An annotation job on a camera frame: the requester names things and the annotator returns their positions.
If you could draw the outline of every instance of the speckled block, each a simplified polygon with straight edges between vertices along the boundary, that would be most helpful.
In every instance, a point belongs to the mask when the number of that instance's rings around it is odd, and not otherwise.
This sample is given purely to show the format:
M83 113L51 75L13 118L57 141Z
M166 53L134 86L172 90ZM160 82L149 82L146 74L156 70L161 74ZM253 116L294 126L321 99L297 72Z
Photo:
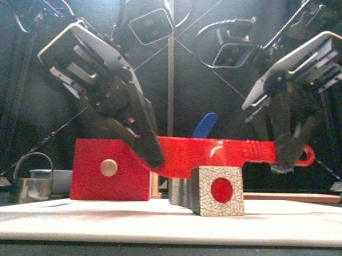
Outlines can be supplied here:
M245 215L242 169L201 166L193 170L193 211L201 216Z

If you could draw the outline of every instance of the gold button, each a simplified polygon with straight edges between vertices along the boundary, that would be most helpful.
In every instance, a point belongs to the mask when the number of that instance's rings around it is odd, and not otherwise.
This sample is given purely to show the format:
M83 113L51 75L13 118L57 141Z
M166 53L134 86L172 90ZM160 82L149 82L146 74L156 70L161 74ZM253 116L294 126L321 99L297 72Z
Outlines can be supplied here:
M118 164L113 159L107 159L102 162L101 165L101 170L102 170L102 174L106 177L111 177L117 174L118 172Z

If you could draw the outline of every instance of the red circle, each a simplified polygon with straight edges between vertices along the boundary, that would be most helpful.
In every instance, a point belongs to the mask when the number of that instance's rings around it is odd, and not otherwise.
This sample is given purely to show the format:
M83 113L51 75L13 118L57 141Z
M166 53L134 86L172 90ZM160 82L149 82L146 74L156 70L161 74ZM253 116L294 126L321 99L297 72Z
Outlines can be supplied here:
M212 195L220 203L228 203L233 197L233 185L225 178L218 178L212 184Z

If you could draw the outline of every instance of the table surface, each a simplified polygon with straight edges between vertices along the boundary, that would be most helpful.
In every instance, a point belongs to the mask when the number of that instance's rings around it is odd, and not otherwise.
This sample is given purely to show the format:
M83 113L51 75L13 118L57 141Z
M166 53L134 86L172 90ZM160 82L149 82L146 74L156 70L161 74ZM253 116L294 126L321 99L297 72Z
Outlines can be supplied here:
M246 200L245 216L202 217L166 199L70 199L0 207L2 240L342 247L342 208Z

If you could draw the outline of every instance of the blue object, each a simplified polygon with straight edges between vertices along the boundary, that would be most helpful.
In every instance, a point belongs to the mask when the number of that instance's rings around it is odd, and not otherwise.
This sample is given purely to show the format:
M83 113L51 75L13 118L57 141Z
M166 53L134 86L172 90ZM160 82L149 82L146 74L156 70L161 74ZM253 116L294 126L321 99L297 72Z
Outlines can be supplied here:
M214 112L206 114L202 118L198 127L193 133L193 138L208 138L216 124L218 122L218 115Z

